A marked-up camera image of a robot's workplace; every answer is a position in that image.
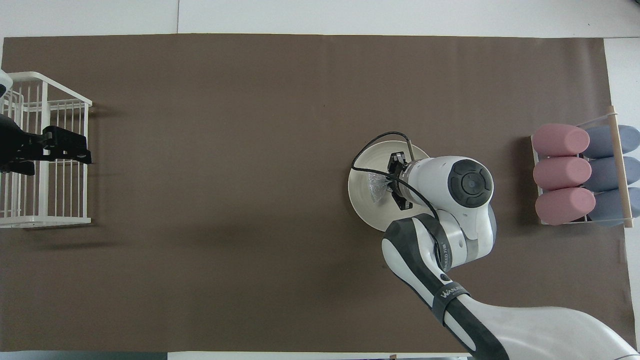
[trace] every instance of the cable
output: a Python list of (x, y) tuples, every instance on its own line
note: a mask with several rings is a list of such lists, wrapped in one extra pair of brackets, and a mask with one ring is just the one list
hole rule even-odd
[(426, 206), (429, 208), (429, 210), (431, 210), (431, 212), (433, 213), (433, 217), (436, 220), (440, 221), (440, 218), (438, 217), (438, 213), (436, 212), (436, 209), (433, 207), (433, 205), (431, 205), (431, 203), (427, 200), (427, 198), (422, 196), (422, 194), (418, 190), (416, 190), (413, 186), (409, 185), (406, 181), (398, 178), (394, 174), (389, 174), (388, 172), (374, 170), (372, 168), (356, 167), (356, 161), (358, 160), (360, 155), (362, 155), (362, 153), (365, 150), (367, 150), (374, 142), (378, 141), (380, 138), (383, 138), (384, 136), (387, 136), (387, 135), (399, 135), (399, 136), (402, 136), (406, 140), (407, 146), (409, 146), (409, 155), (411, 157), (411, 161), (415, 160), (415, 158), (413, 157), (413, 149), (412, 149), (412, 144), (411, 144), (411, 140), (409, 139), (409, 137), (406, 136), (403, 133), (400, 133), (399, 131), (387, 131), (386, 133), (380, 134), (380, 135), (376, 136), (375, 138), (373, 138), (370, 142), (367, 143), (367, 145), (365, 145), (362, 148), (362, 150), (360, 150), (360, 152), (356, 155), (356, 157), (353, 158), (353, 161), (351, 162), (351, 168), (353, 170), (356, 170), (356, 171), (371, 172), (373, 174), (384, 175), (384, 176), (387, 177), (387, 179), (391, 179), (393, 181), (397, 181), (398, 183), (401, 183), (402, 185), (405, 185), (407, 188), (409, 188), (409, 190), (413, 191), (416, 195), (418, 195), (420, 200), (422, 200), (426, 204)]

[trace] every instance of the round plate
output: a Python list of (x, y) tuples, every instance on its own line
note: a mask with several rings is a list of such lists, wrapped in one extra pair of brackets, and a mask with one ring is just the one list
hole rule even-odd
[[(379, 142), (365, 150), (356, 162), (356, 167), (371, 168), (374, 170), (387, 171), (389, 156), (394, 152), (404, 151), (404, 155), (409, 158), (409, 149), (406, 142), (391, 140)], [(422, 149), (413, 145), (413, 154), (418, 159), (427, 158), (428, 155)], [(412, 217), (422, 213), (431, 214), (429, 208), (420, 205), (413, 205), (412, 209), (400, 210), (396, 202), (387, 192), (379, 202), (373, 202), (369, 189), (369, 175), (367, 172), (351, 169), (349, 181), (349, 200), (358, 216), (373, 228), (385, 231), (392, 221)]]

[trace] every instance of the brown tablecloth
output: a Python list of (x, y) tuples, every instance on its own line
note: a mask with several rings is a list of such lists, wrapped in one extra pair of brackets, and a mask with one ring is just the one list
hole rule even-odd
[(1, 350), (457, 352), (355, 214), (349, 163), (399, 130), (495, 181), (477, 300), (585, 311), (634, 344), (622, 228), (537, 224), (529, 139), (610, 104), (602, 39), (7, 38), (93, 99), (89, 215), (0, 231)]

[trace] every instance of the white wire rack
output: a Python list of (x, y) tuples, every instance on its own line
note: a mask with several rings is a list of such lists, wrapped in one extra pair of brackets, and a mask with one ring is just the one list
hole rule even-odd
[[(28, 133), (55, 125), (87, 137), (91, 100), (37, 72), (9, 74), (13, 88), (0, 111)], [(36, 163), (36, 174), (0, 175), (0, 227), (88, 224), (87, 165), (72, 160)]]

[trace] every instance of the velcro strap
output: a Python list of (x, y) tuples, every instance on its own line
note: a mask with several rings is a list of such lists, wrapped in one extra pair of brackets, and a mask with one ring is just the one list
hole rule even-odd
[(438, 291), (436, 291), (435, 296), (433, 297), (433, 307), (431, 308), (431, 311), (442, 325), (444, 325), (444, 312), (447, 310), (447, 306), (451, 300), (462, 294), (469, 294), (469, 292), (455, 281), (443, 285)]

